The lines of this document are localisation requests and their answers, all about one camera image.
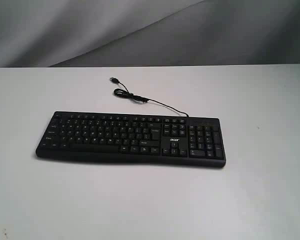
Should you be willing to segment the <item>grey backdrop cloth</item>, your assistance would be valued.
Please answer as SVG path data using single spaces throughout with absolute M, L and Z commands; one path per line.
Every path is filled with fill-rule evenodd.
M 0 67 L 300 64 L 300 0 L 0 0 Z

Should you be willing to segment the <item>black acer keyboard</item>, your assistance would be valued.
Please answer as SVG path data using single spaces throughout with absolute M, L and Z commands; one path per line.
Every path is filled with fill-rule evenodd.
M 57 111 L 35 153 L 66 162 L 226 164 L 220 121 L 205 117 Z

